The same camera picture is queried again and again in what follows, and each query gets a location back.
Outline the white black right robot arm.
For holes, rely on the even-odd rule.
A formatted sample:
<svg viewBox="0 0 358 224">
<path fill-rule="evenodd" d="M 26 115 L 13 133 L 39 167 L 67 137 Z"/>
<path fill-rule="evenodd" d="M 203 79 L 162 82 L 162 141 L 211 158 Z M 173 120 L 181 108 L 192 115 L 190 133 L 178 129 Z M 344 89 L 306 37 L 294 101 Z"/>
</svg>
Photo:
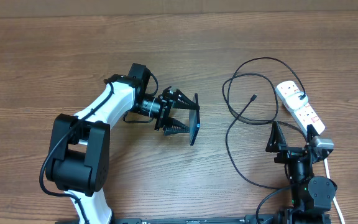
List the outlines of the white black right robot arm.
<svg viewBox="0 0 358 224">
<path fill-rule="evenodd" d="M 313 164 L 328 158 L 334 150 L 334 142 L 322 138 L 314 126 L 309 124 L 306 129 L 306 145 L 290 147 L 281 127 L 275 121 L 265 150 L 277 154 L 274 162 L 285 166 L 290 185 L 274 191 L 259 203 L 255 212 L 255 222 L 330 223 L 330 217 L 326 213 L 331 209 L 337 184 L 329 177 L 315 175 Z M 273 215 L 260 214 L 262 205 L 268 199 L 287 190 L 291 192 L 291 207 L 282 208 Z"/>
</svg>

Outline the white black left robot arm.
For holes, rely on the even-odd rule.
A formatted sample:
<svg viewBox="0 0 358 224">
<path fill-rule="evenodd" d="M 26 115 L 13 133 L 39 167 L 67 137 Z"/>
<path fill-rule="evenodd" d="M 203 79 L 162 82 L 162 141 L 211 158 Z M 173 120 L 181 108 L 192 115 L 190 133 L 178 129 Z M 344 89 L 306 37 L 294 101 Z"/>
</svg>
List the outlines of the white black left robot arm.
<svg viewBox="0 0 358 224">
<path fill-rule="evenodd" d="M 194 145 L 201 127 L 198 96 L 189 99 L 168 87 L 161 95 L 147 93 L 154 74 L 133 63 L 127 75 L 104 80 L 105 90 L 85 109 L 55 118 L 48 155 L 39 174 L 42 191 L 71 199 L 78 223 L 114 223 L 103 186 L 109 171 L 110 132 L 129 112 L 155 121 L 164 135 L 189 134 Z"/>
</svg>

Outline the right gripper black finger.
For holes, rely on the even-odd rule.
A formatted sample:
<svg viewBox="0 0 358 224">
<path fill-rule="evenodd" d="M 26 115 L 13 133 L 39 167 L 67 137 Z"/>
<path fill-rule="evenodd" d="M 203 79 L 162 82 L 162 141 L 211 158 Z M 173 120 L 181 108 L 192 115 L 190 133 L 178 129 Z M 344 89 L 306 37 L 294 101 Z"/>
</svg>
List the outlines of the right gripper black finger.
<svg viewBox="0 0 358 224">
<path fill-rule="evenodd" d="M 265 148 L 266 152 L 279 152 L 287 148 L 287 142 L 283 135 L 282 129 L 279 124 L 274 121 L 272 123 L 272 129 L 270 137 Z"/>
<path fill-rule="evenodd" d="M 319 136 L 319 133 L 317 132 L 317 130 L 315 130 L 314 126 L 312 124 L 307 125 L 307 127 L 306 127 L 306 141 L 311 142 L 311 140 L 316 136 Z"/>
</svg>

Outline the blue Samsung smartphone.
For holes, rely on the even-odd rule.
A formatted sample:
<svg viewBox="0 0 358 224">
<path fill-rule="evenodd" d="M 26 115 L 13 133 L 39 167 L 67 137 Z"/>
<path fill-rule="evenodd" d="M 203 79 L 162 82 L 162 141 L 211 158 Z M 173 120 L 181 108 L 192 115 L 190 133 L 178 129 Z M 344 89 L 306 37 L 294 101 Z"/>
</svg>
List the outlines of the blue Samsung smartphone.
<svg viewBox="0 0 358 224">
<path fill-rule="evenodd" d="M 200 106 L 199 106 L 199 100 L 198 100 L 198 94 L 195 93 L 193 97 L 194 102 L 197 105 L 197 109 L 191 110 L 189 112 L 189 134 L 190 134 L 190 145 L 193 146 L 196 137 L 198 135 L 198 131 L 201 127 L 201 121 L 200 121 Z"/>
</svg>

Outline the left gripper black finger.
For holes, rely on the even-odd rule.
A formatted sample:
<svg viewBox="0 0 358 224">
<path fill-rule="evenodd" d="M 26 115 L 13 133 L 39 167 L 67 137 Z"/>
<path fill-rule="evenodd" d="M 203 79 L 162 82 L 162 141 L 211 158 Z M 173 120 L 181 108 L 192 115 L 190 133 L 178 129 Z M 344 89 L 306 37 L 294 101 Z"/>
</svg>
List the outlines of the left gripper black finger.
<svg viewBox="0 0 358 224">
<path fill-rule="evenodd" d="M 176 89 L 172 95 L 172 107 L 176 109 L 199 110 L 198 94 L 195 93 L 191 100 L 179 89 Z"/>
<path fill-rule="evenodd" d="M 190 128 L 187 125 L 171 117 L 168 117 L 163 122 L 163 130 L 165 136 L 190 132 Z"/>
</svg>

